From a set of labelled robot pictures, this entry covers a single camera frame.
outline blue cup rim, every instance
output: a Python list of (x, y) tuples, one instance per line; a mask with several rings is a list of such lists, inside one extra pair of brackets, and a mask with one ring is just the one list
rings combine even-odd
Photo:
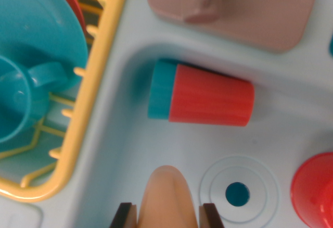
[(16, 71), (20, 72), (21, 74), (23, 74), (23, 79), (24, 79), (24, 84), (26, 86), (27, 90), (27, 94), (28, 94), (28, 101), (27, 101), (27, 108), (24, 112), (24, 116), (20, 122), (20, 124), (8, 135), (6, 135), (5, 137), (0, 137), (0, 143), (1, 142), (5, 142), (11, 138), (13, 138), (14, 136), (16, 136), (19, 132), (21, 132), (22, 128), (24, 127), (25, 123), (27, 122), (28, 118), (29, 118), (29, 113), (31, 111), (31, 84), (29, 83), (27, 76), (28, 74), (23, 71), (15, 62), (13, 62), (12, 60), (0, 55), (0, 60), (6, 62), (7, 64), (11, 65)]

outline blue cup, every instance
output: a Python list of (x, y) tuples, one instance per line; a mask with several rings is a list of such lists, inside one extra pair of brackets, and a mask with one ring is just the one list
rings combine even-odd
[(0, 55), (0, 143), (34, 126), (49, 106), (49, 92), (67, 82), (59, 62), (32, 68)]

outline red cup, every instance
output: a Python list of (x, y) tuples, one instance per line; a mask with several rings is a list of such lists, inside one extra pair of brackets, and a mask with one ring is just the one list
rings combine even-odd
[(245, 126), (253, 105), (250, 82), (179, 64), (169, 121)]
[(290, 197), (309, 227), (333, 228), (333, 153), (316, 155), (297, 170)]

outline yellow dish rack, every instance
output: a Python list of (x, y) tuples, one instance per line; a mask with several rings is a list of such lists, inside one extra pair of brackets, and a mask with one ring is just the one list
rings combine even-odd
[[(46, 132), (63, 138), (62, 146), (48, 153), (56, 159), (56, 162), (26, 174), (20, 183), (0, 178), (0, 195), (2, 196), (21, 202), (41, 201), (58, 193), (71, 178), (125, 2), (125, 0), (78, 1), (84, 14), (93, 15), (98, 19), (98, 27), (87, 26), (87, 32), (93, 38), (86, 37), (88, 46), (91, 45), (86, 69), (74, 69), (74, 72), (82, 77), (76, 101), (53, 94), (50, 96), (50, 100), (71, 108), (63, 109), (61, 112), (62, 115), (70, 118), (67, 130), (63, 132), (51, 128), (44, 123), (43, 119), (35, 126), (29, 145), (0, 153), (0, 159), (5, 159), (32, 150), (36, 147), (41, 134)], [(37, 186), (30, 185), (34, 179), (52, 170), (53, 173), (45, 183)]]

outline blue cup handle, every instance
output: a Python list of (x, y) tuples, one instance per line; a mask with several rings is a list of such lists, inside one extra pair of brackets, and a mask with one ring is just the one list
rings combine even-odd
[(47, 91), (62, 86), (68, 77), (61, 63), (53, 61), (37, 65), (28, 70), (34, 87), (43, 87)]

